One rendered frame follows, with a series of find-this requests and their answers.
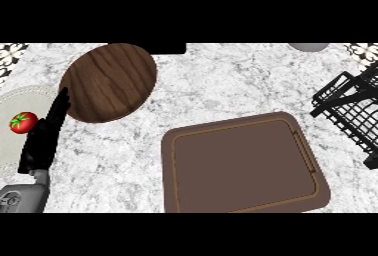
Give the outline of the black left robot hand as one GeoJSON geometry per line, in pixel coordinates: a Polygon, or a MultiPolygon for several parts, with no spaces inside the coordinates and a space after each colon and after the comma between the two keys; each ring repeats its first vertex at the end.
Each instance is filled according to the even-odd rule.
{"type": "Polygon", "coordinates": [[[50,168],[70,107],[68,88],[64,88],[52,103],[47,116],[37,121],[34,128],[28,132],[18,166],[21,174],[50,168]]]}

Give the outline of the brown square tray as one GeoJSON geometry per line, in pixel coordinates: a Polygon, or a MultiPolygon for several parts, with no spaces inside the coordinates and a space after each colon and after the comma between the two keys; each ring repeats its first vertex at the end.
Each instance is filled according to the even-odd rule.
{"type": "Polygon", "coordinates": [[[168,213],[304,212],[329,203],[326,179],[285,112],[170,130],[161,157],[168,213]]]}

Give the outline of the pale oval placemat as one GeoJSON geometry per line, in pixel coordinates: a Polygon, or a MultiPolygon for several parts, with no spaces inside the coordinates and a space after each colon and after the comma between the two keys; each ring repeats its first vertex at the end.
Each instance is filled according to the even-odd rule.
{"type": "Polygon", "coordinates": [[[33,178],[18,173],[25,134],[10,131],[9,122],[21,112],[44,117],[58,95],[50,86],[21,87],[0,96],[0,189],[7,184],[30,183],[33,178]]]}

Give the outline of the red tomato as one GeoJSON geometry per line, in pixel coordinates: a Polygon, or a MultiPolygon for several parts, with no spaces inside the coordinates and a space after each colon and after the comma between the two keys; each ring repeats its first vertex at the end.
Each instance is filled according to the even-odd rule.
{"type": "Polygon", "coordinates": [[[18,113],[9,122],[10,131],[16,134],[25,134],[31,131],[38,121],[38,117],[33,112],[18,113]]]}

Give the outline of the round dark wooden board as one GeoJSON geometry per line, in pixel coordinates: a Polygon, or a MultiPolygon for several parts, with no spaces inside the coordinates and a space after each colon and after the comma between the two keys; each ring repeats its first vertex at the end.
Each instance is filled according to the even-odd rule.
{"type": "Polygon", "coordinates": [[[68,89],[68,115],[86,123],[105,123],[143,105],[157,83],[157,64],[148,51],[127,43],[103,45],[70,65],[59,82],[68,89]]]}

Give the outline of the grey round object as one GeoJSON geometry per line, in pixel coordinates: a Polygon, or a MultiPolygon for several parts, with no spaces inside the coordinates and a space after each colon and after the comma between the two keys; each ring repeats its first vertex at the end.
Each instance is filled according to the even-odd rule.
{"type": "Polygon", "coordinates": [[[328,43],[291,43],[290,46],[301,52],[321,52],[328,43]]]}

